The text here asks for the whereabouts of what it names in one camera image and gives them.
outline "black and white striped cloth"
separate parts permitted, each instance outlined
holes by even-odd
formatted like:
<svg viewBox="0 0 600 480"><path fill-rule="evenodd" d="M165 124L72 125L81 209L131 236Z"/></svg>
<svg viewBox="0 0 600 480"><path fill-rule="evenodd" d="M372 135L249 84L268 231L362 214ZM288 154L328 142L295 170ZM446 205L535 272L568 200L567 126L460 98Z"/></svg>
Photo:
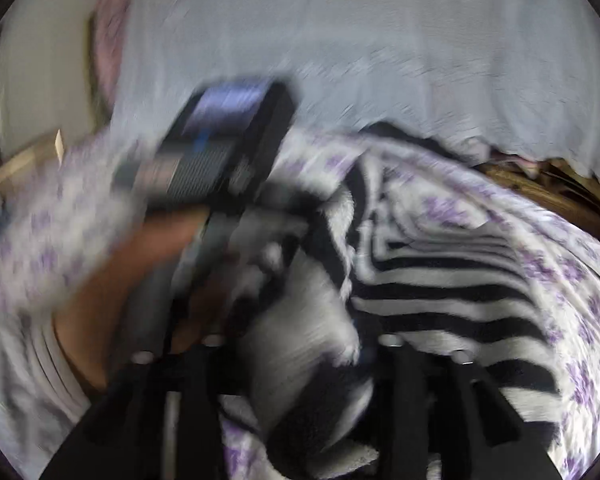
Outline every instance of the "black and white striped cloth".
<svg viewBox="0 0 600 480"><path fill-rule="evenodd" d="M376 457L342 442L373 394L378 331L434 354L469 350L545 447L557 427L554 356L513 249L490 223L421 228L394 166L363 155L298 243L267 247L262 288L235 305L250 402L287 476Z"/></svg>

